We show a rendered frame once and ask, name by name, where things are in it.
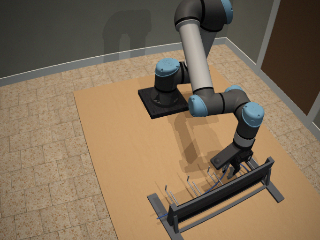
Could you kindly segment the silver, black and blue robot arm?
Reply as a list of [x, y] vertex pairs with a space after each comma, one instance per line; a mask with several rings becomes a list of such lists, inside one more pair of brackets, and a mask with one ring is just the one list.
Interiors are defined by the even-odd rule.
[[[242, 147], [249, 147], [262, 124], [264, 109], [251, 102], [238, 85], [215, 93], [207, 63], [217, 32], [232, 19], [233, 9], [229, 0], [183, 0], [179, 4], [174, 22], [185, 60], [179, 62], [164, 58], [156, 64], [151, 102], [161, 108], [173, 107], [179, 100], [177, 85], [190, 83], [193, 93], [188, 100], [190, 114], [206, 117], [233, 113], [238, 120], [234, 140]], [[219, 170], [241, 152], [232, 142], [210, 162]]]

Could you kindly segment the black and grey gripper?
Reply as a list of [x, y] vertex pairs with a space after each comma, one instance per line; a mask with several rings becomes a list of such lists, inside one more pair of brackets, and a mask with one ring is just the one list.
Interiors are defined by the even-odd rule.
[[[255, 142], [255, 140], [254, 140]], [[253, 144], [254, 144], [253, 142]], [[241, 170], [241, 166], [240, 163], [246, 161], [250, 161], [252, 155], [253, 155], [253, 151], [251, 150], [253, 147], [253, 144], [249, 147], [242, 147], [240, 145], [238, 145], [235, 140], [233, 139], [233, 144], [242, 150], [242, 152], [240, 154], [238, 154], [234, 159], [232, 159], [228, 164], [226, 164], [225, 166], [222, 167], [222, 173], [224, 173], [226, 171], [226, 167], [231, 163], [231, 167], [230, 167], [230, 172], [228, 173], [227, 179], [231, 179], [237, 172], [239, 172], [239, 170]], [[250, 159], [248, 159], [250, 157]], [[245, 163], [246, 163], [245, 162]]]

